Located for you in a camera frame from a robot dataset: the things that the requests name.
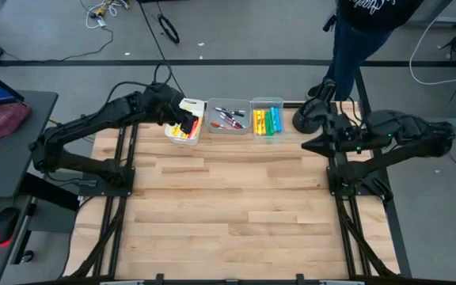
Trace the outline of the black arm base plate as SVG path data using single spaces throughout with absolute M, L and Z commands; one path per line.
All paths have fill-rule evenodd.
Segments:
M 342 180 L 336 168 L 328 167 L 326 173 L 332 196 L 377 196 L 382 200 L 393 198 L 389 185 L 378 175 L 378 172 L 370 173 L 367 177 L 351 184 Z
M 83 173 L 78 183 L 80 196 L 130 196 L 135 178 L 134 167 L 119 167 L 115 172 Z

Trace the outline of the dark grey side desk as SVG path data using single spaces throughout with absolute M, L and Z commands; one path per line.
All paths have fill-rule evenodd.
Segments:
M 0 139 L 0 212 L 7 207 L 19 209 L 13 235 L 7 242 L 0 244 L 0 279 L 25 219 L 25 208 L 31 201 L 30 196 L 19 193 L 31 161 L 29 143 L 43 132 L 58 100 L 58 94 L 54 92 L 22 90 L 21 94 L 31 112 L 12 135 Z

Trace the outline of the black desk leg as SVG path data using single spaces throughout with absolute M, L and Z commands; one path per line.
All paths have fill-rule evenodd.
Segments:
M 31 249 L 27 249 L 27 245 L 32 234 L 29 225 L 35 214 L 36 206 L 37 198 L 31 197 L 24 209 L 24 218 L 19 228 L 18 235 L 15 238 L 14 247 L 9 258 L 9 263 L 12 265 L 28 263 L 35 257 L 35 252 Z

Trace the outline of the grey plastic bin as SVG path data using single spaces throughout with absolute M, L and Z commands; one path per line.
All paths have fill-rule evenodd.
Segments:
M 230 114 L 225 114 L 225 112 L 216 111 L 215 107 L 228 108 L 233 110 L 245 110 L 245 116 L 232 116 Z M 226 98 L 211 98 L 207 101 L 206 113 L 205 113 L 205 124 L 210 133 L 214 134 L 226 134 L 226 135 L 246 135 L 250 132 L 252 127 L 252 104 L 247 100 L 239 99 L 226 99 Z M 243 129 L 234 129 L 227 122 L 219 117 L 219 114 L 228 115 L 233 117 L 241 125 L 244 126 Z M 227 126 L 229 129 L 220 129 L 212 127 L 210 122 L 216 122 Z

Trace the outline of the clear plastic bin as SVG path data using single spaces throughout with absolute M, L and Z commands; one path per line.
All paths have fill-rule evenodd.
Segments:
M 283 106 L 284 106 L 284 101 L 280 97 L 255 97 L 252 100 L 253 110 L 256 109 L 256 110 L 270 111 L 271 107 L 279 108 L 280 119 L 281 119 L 281 124 L 282 124 L 282 131 L 280 133 L 275 132 L 274 135 L 271 135 L 271 136 L 255 135 L 255 137 L 257 139 L 259 139 L 260 141 L 265 142 L 267 144 L 270 144 L 270 143 L 276 143 L 278 140 L 280 140 L 283 137 L 284 131 L 285 131 L 285 129 L 284 129 L 285 120 L 283 118 Z

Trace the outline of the white plastic bin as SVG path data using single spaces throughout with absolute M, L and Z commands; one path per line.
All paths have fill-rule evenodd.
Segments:
M 203 118 L 204 108 L 205 108 L 205 103 L 203 101 L 197 100 L 197 99 L 183 99 L 183 101 L 180 103 L 180 106 L 182 108 L 190 111 L 193 115 L 197 116 L 198 119 L 200 117 Z M 173 125 L 173 126 L 167 125 L 165 127 L 165 135 L 172 143 L 192 146 L 192 145 L 196 145 L 199 142 L 200 132 L 199 132 L 198 137 L 197 138 L 195 137 L 194 139 L 190 139 L 189 134 L 185 134 L 184 138 L 178 138 L 177 134 L 173 135 L 172 129 L 175 125 Z

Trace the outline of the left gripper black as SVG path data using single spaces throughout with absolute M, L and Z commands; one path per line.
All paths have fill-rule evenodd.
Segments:
M 180 103 L 185 96 L 180 91 L 170 87 L 162 86 L 160 89 L 146 88 L 143 92 L 142 103 L 144 105 L 145 116 L 143 123 L 155 124 L 180 124 L 180 130 L 185 134 L 190 134 L 192 124 L 198 120 L 193 114 L 186 114 L 180 107 Z

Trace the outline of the black computer mouse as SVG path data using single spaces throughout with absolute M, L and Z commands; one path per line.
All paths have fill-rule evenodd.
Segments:
M 19 215 L 20 210 L 16 207 L 7 207 L 0 212 L 0 245 L 13 236 Z

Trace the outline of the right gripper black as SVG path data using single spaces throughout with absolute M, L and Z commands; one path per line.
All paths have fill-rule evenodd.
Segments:
M 361 153 L 370 149 L 368 141 L 363 137 L 363 130 L 347 116 L 334 116 L 325 126 L 326 134 L 304 142 L 301 148 L 324 157 L 334 157 L 335 152 Z

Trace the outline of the person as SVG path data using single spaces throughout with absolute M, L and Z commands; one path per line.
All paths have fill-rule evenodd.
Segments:
M 404 25 L 424 0 L 336 0 L 332 60 L 322 81 L 336 83 L 334 99 L 347 100 L 362 64 Z

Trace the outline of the black desk lamp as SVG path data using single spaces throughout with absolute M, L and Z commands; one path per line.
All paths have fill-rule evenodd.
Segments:
M 294 128 L 303 134 L 316 132 L 329 113 L 329 103 L 335 92 L 336 83 L 331 79 L 325 79 L 321 84 L 312 87 L 306 95 L 306 101 L 293 115 Z

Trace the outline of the black desk crossbar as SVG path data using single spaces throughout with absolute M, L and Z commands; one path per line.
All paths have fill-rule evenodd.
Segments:
M 45 200 L 71 211 L 77 211 L 80 204 L 76 194 L 31 173 L 25 174 L 19 193 Z

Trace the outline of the dark red marker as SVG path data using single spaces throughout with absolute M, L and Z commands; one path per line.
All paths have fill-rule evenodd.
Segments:
M 238 129 L 236 123 L 235 123 L 232 119 L 230 119 L 230 118 L 228 118 L 227 116 L 224 116 L 224 115 L 222 115 L 222 114 L 219 114 L 219 117 L 220 117 L 221 119 L 223 119 L 225 122 L 227 122 L 227 123 L 228 123 L 231 127 L 233 127 L 234 129 Z

